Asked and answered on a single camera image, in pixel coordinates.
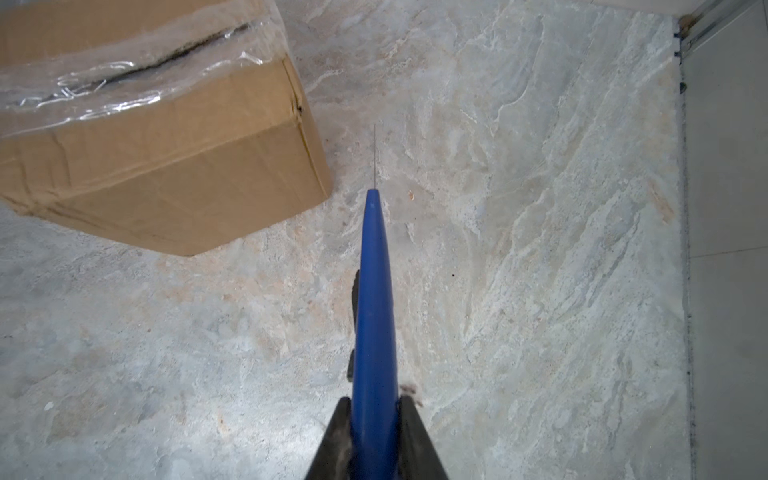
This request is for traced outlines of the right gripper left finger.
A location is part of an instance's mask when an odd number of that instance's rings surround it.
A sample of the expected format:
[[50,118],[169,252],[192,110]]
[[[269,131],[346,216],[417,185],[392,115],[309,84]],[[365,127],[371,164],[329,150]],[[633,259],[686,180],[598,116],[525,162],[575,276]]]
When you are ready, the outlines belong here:
[[334,409],[306,480],[347,480],[353,453],[351,399],[341,397]]

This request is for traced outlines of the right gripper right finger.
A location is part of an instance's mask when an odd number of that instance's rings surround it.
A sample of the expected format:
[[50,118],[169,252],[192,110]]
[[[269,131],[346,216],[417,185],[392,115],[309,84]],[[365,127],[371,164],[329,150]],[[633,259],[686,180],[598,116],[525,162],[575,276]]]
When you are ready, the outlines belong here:
[[398,473],[403,480],[448,480],[431,438],[419,416],[414,399],[399,400]]

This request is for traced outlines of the blue utility knife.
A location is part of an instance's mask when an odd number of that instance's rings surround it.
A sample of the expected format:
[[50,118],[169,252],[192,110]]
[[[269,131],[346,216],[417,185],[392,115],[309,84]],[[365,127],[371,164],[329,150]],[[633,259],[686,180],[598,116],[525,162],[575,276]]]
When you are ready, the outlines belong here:
[[377,181],[367,191],[353,372],[352,479],[397,476],[399,395],[390,261]]

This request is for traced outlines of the brown taped cardboard box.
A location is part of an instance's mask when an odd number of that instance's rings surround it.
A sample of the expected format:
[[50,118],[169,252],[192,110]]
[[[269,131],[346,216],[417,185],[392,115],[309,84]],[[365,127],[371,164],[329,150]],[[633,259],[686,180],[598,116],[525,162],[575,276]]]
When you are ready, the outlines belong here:
[[332,193],[272,1],[33,1],[1,12],[1,198],[194,256]]

